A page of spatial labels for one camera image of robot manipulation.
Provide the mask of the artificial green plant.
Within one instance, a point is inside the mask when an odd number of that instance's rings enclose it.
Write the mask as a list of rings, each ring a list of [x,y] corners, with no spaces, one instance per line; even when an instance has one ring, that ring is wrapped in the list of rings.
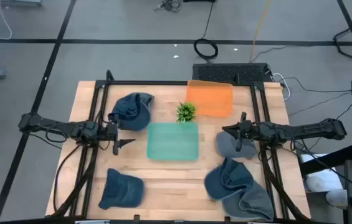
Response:
[[[177,107],[177,122],[179,123],[187,123],[192,122],[196,118],[196,106],[192,103],[180,103]]]

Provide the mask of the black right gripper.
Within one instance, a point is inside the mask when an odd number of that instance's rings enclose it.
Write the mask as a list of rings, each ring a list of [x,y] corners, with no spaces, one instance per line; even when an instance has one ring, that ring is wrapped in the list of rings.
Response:
[[[246,112],[242,112],[240,123],[236,123],[230,126],[223,126],[222,130],[230,134],[233,138],[238,138],[236,149],[235,149],[237,152],[241,151],[242,138],[253,139],[257,134],[257,131],[253,126],[251,120],[247,120]]]

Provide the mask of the dark blue denim cap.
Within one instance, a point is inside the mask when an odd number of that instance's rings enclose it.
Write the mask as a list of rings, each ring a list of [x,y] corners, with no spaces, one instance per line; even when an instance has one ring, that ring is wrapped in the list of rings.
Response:
[[[98,206],[104,210],[111,207],[136,208],[141,204],[144,192],[145,185],[140,178],[108,169],[105,188]]]
[[[228,157],[204,178],[204,187],[212,200],[222,200],[245,192],[253,184],[254,178],[246,166]]]
[[[108,119],[115,118],[119,129],[141,131],[151,121],[151,105],[154,99],[148,93],[130,93],[117,100]]]

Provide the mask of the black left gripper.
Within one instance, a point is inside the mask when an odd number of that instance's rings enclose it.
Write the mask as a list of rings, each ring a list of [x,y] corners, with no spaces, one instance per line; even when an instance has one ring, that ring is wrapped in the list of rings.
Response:
[[[108,123],[107,123],[107,133],[112,136],[113,140],[118,139],[118,126],[119,126],[119,117],[117,114],[110,113],[108,114]],[[113,142],[113,154],[115,156],[119,153],[119,148],[122,148],[124,145],[135,141],[135,139],[120,139]]]

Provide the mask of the orange translucent plastic bin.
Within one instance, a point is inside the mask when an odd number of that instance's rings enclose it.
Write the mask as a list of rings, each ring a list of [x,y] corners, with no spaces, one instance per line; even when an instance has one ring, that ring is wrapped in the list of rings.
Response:
[[[228,117],[232,114],[233,86],[229,83],[189,80],[186,102],[194,104],[199,115]]]

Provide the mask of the grey cap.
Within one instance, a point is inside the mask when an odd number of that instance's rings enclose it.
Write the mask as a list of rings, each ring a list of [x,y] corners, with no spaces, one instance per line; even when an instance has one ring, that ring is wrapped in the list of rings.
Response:
[[[274,219],[274,208],[266,190],[253,181],[244,189],[222,201],[225,213],[232,218],[242,220]]]
[[[252,159],[258,151],[253,140],[242,139],[242,148],[240,152],[236,149],[237,140],[230,134],[222,131],[216,135],[217,151],[222,157]]]

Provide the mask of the green translucent plastic bin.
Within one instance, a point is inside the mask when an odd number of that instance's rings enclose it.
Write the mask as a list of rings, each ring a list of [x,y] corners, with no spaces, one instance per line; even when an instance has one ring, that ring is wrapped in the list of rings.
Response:
[[[149,159],[195,161],[199,159],[199,129],[196,123],[151,123],[148,126]]]

